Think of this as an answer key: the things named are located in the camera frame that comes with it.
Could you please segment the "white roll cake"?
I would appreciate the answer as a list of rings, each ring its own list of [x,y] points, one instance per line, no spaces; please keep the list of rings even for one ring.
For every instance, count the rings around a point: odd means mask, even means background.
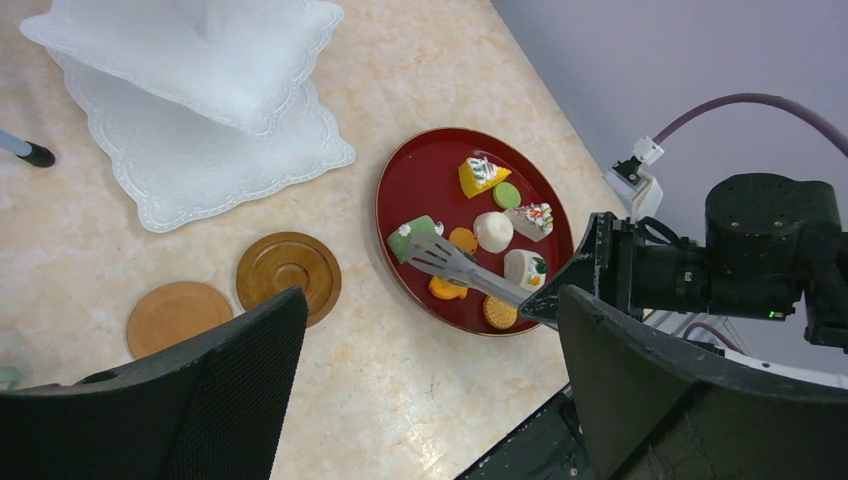
[[[538,253],[524,250],[510,250],[503,258],[504,278],[524,290],[535,292],[546,282],[548,265]]]

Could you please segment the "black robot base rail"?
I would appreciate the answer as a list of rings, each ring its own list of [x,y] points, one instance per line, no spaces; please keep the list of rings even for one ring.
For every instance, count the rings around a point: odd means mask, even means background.
[[[593,479],[571,386],[554,394],[457,477]]]

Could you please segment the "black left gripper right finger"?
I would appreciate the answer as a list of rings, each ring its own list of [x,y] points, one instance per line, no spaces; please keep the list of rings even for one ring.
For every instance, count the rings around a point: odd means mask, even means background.
[[[843,479],[847,393],[650,328],[574,286],[557,320],[599,479]]]

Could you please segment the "yellow cake slice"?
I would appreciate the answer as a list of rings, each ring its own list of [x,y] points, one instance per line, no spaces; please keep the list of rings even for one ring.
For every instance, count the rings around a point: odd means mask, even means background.
[[[511,173],[510,169],[495,164],[486,156],[468,157],[458,167],[460,188],[468,199],[502,183]]]

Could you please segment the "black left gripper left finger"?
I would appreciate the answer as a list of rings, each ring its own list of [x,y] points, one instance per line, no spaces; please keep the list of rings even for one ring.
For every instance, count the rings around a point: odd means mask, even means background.
[[[308,306],[291,287],[172,347],[1,396],[5,479],[267,479]]]

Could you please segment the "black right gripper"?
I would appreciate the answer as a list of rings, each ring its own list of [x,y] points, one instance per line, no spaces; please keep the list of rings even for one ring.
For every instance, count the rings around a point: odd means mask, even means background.
[[[558,293],[575,286],[641,321],[643,311],[708,313],[710,273],[704,247],[653,217],[637,222],[594,213],[568,263],[518,308],[526,320],[554,325]]]

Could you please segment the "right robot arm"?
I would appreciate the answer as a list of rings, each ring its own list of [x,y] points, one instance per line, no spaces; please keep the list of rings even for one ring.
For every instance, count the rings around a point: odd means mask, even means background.
[[[770,173],[731,176],[705,200],[706,241],[646,216],[595,214],[568,264],[519,308],[556,325],[578,287],[641,319],[645,310],[782,321],[804,301],[807,342],[847,346],[847,234],[833,188]]]

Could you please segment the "green matcha roll cake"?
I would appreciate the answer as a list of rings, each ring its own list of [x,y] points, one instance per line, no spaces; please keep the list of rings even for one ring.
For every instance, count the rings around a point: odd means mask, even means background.
[[[421,232],[432,230],[435,234],[442,236],[444,224],[435,222],[429,215],[422,215],[401,224],[387,238],[387,245],[398,263],[408,261],[408,250],[413,237]]]

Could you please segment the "metal serving tongs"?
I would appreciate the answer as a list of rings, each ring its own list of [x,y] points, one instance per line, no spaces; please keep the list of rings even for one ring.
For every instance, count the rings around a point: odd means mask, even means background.
[[[408,246],[407,263],[444,280],[476,289],[520,307],[531,293],[478,265],[461,249],[433,232],[416,234]]]

